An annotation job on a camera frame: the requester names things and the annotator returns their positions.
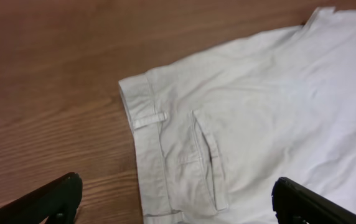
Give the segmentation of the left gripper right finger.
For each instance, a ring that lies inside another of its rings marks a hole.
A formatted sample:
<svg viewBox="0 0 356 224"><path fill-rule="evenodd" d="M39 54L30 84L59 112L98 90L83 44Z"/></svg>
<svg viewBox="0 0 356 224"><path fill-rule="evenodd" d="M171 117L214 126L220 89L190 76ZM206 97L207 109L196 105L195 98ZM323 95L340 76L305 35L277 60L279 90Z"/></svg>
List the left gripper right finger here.
<svg viewBox="0 0 356 224"><path fill-rule="evenodd" d="M279 224L356 224L356 214L287 177L275 182L271 198Z"/></svg>

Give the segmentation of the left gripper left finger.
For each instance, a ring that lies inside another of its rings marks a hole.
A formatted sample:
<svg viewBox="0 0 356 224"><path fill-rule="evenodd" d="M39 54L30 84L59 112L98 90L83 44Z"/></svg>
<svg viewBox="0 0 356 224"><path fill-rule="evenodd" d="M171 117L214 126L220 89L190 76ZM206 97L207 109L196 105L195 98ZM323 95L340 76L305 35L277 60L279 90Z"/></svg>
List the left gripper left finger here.
<svg viewBox="0 0 356 224"><path fill-rule="evenodd" d="M82 192L82 179L69 172L1 207L0 224L74 224Z"/></svg>

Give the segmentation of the beige shorts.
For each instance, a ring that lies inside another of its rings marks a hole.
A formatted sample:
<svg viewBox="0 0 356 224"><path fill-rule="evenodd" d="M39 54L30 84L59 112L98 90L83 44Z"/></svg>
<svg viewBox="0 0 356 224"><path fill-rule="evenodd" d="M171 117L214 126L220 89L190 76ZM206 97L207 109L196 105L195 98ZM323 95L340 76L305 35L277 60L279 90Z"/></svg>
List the beige shorts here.
<svg viewBox="0 0 356 224"><path fill-rule="evenodd" d="M276 223L288 177L356 214L356 10L119 82L144 223Z"/></svg>

